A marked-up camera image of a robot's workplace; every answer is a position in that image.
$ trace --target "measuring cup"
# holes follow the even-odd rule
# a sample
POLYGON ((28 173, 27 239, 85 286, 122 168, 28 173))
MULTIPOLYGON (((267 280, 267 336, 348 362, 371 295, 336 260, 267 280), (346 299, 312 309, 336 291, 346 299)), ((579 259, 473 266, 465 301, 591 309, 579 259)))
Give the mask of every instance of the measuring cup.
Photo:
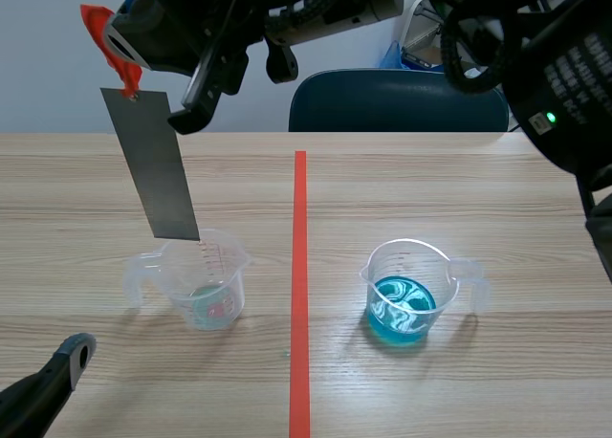
POLYGON ((473 312, 483 312, 489 300, 489 282, 480 264, 449 259, 415 239, 397 239, 378 246, 360 276, 369 285, 368 321, 391 343, 406 344, 426 336, 462 286, 472 287, 473 312))
POLYGON ((216 330, 242 312, 242 273, 250 262, 231 235, 200 230, 200 242, 171 240, 154 252, 130 258, 123 291, 132 307, 141 307, 142 284, 150 280, 181 311, 187 326, 216 330))

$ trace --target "black cable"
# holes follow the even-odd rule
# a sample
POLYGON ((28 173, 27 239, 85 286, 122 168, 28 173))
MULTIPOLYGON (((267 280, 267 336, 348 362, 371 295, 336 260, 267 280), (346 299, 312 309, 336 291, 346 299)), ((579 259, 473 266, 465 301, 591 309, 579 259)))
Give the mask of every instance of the black cable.
POLYGON ((444 71, 448 82, 466 94, 487 92, 499 84, 520 50, 521 36, 517 32, 517 25, 514 20, 515 12, 512 13, 510 11, 506 11, 501 15, 494 15, 491 10, 475 11, 470 9, 468 5, 462 8, 455 8, 451 11, 442 26, 440 37, 442 62, 444 63, 444 71), (464 74, 461 57, 457 49, 457 43, 462 37, 459 22, 480 15, 490 15, 499 18, 504 31, 504 41, 497 48, 493 62, 487 70, 479 77, 469 78, 464 74))
POLYGON ((541 5, 544 12, 548 12, 551 10, 551 5, 548 4, 548 0, 539 0, 539 4, 541 5))
POLYGON ((290 28, 299 27, 326 13, 338 0, 304 0, 304 9, 300 11, 282 11, 278 16, 267 16, 265 27, 267 33, 280 33, 290 28))

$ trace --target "chair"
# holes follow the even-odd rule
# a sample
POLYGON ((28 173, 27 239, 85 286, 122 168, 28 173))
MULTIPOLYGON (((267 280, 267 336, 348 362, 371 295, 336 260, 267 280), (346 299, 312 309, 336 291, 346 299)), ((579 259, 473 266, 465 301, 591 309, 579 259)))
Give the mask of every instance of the chair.
POLYGON ((338 70, 297 88, 290 132, 506 132, 497 90, 466 95, 444 75, 408 70, 338 70))

